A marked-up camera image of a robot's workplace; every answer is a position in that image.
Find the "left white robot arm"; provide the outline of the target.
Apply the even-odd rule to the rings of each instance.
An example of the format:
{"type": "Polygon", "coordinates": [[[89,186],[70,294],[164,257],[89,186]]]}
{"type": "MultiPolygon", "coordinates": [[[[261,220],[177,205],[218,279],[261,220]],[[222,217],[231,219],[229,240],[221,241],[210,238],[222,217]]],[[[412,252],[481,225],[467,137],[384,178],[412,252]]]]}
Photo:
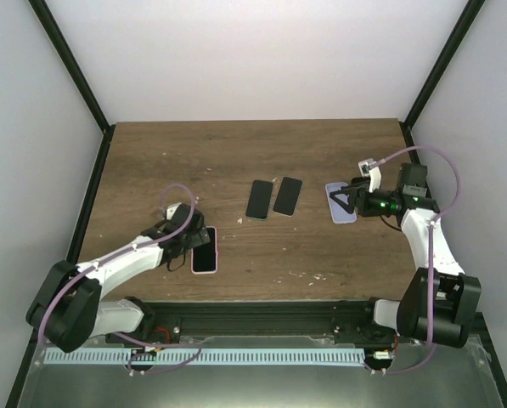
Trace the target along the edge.
{"type": "Polygon", "coordinates": [[[106,301],[118,286],[146,271],[168,266],[210,240],[204,214],[185,203],[132,242],[94,260],[55,263],[28,308],[25,320],[38,335],[66,353],[88,339],[125,334],[135,343],[155,333],[155,313],[137,297],[106,301]]]}

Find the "phone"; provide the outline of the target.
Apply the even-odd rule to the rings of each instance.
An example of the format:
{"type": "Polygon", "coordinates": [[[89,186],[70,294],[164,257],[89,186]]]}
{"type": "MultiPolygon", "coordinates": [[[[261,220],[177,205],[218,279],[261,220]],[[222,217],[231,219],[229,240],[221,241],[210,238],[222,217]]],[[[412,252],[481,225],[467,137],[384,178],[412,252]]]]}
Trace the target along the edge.
{"type": "Polygon", "coordinates": [[[195,247],[191,255],[191,272],[195,275],[215,274],[218,269],[217,229],[207,227],[208,242],[195,247]]]}
{"type": "Polygon", "coordinates": [[[337,194],[342,188],[347,187],[346,182],[334,182],[325,185],[330,215],[334,224],[352,224],[357,220],[357,214],[354,210],[348,212],[346,194],[337,194]]]}

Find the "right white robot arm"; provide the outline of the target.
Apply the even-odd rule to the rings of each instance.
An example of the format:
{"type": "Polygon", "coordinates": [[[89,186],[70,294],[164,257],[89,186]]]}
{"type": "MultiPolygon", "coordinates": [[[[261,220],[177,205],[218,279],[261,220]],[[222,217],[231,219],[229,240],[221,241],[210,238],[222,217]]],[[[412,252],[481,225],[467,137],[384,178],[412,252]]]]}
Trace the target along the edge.
{"type": "Polygon", "coordinates": [[[393,190],[380,187],[380,169],[372,161],[361,162],[360,170],[360,177],[350,184],[327,186],[331,212],[394,217],[408,241],[416,272],[401,300],[374,300],[373,312],[358,322],[359,334],[376,343],[390,328],[416,340],[463,347],[482,287],[464,272],[449,248],[439,206],[427,195],[427,168],[402,164],[393,190]]]}

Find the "black smartphone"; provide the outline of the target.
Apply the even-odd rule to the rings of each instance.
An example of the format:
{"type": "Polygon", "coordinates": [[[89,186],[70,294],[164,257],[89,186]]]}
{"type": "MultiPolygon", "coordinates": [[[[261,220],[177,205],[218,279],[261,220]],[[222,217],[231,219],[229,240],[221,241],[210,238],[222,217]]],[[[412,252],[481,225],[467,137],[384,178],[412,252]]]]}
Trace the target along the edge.
{"type": "Polygon", "coordinates": [[[248,199],[245,216],[252,219],[265,220],[273,193],[273,182],[254,180],[248,199]]]}
{"type": "Polygon", "coordinates": [[[273,211],[288,217],[292,216],[296,210],[301,187],[302,181],[300,179],[283,177],[273,204],[273,211]]]}

